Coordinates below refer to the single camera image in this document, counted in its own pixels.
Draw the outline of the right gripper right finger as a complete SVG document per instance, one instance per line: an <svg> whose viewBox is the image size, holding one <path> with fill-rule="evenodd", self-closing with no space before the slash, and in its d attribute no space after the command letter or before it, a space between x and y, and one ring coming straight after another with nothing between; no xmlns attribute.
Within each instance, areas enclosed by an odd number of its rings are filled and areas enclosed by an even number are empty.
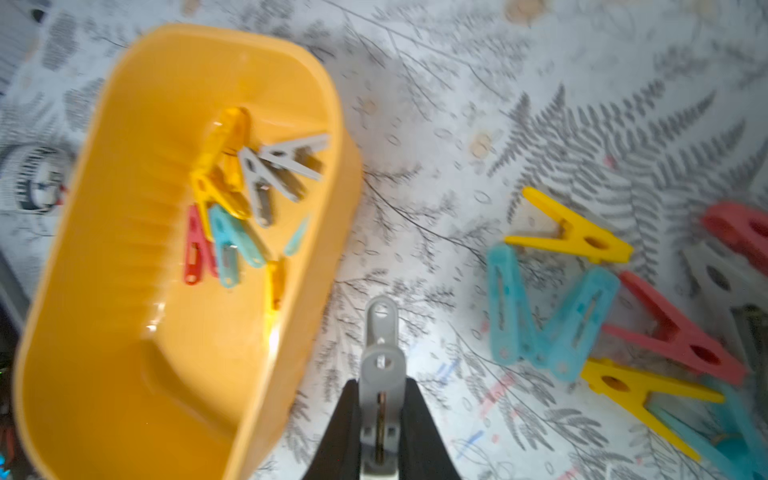
<svg viewBox="0 0 768 480"><path fill-rule="evenodd" d="M404 480L459 480L417 382L406 378L400 415L399 478Z"/></svg>

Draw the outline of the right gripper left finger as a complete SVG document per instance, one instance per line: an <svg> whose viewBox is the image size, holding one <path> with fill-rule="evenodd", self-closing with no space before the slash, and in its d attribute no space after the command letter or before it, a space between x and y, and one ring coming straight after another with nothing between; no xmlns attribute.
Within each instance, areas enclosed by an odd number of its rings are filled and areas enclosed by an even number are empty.
<svg viewBox="0 0 768 480"><path fill-rule="evenodd" d="M303 480L359 480L361 408L357 380L344 385Z"/></svg>

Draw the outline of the yellow plastic storage tray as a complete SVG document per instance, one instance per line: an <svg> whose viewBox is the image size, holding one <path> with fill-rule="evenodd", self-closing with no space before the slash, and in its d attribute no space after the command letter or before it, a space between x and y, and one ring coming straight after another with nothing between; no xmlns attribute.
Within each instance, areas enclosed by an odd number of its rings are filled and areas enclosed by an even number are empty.
<svg viewBox="0 0 768 480"><path fill-rule="evenodd" d="M183 279L190 172L219 116L249 144L327 134L304 198L255 228L279 262ZM48 479L246 479L278 443L312 354L362 187L336 88L306 49L171 24L106 82L16 360L14 410Z"/></svg>

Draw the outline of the yellow clothespin pile top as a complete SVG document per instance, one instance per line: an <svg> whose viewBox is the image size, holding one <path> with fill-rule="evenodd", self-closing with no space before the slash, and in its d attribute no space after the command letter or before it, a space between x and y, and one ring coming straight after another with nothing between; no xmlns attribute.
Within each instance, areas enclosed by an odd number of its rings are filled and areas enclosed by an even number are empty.
<svg viewBox="0 0 768 480"><path fill-rule="evenodd" d="M507 245L583 257L593 264L625 264L630 261L633 247L611 231L533 187L525 187L522 195L553 220L560 227L560 232L554 238L507 236L504 239Z"/></svg>

